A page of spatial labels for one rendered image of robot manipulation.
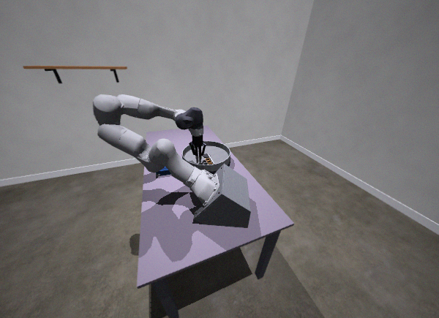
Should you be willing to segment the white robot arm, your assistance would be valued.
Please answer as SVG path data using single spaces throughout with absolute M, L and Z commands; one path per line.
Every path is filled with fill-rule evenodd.
M 139 106 L 138 106 L 139 105 Z M 159 139 L 151 147 L 144 137 L 121 126 L 121 115 L 149 120 L 156 116 L 173 119 L 180 129 L 189 129 L 191 135 L 203 135 L 203 113 L 197 107 L 188 111 L 160 107 L 154 103 L 128 95 L 102 95 L 93 100 L 93 111 L 100 125 L 97 135 L 106 143 L 135 157 L 151 173 L 164 167 L 184 183 L 206 207 L 220 187 L 217 174 L 199 170 L 183 160 L 168 139 Z

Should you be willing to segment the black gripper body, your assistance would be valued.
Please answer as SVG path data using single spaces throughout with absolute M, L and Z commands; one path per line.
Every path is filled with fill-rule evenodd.
M 198 143 L 200 143 L 200 147 L 203 145 L 203 135 L 199 136 L 199 137 L 195 137 L 192 135 L 192 143 L 193 145 L 195 145 L 198 147 Z

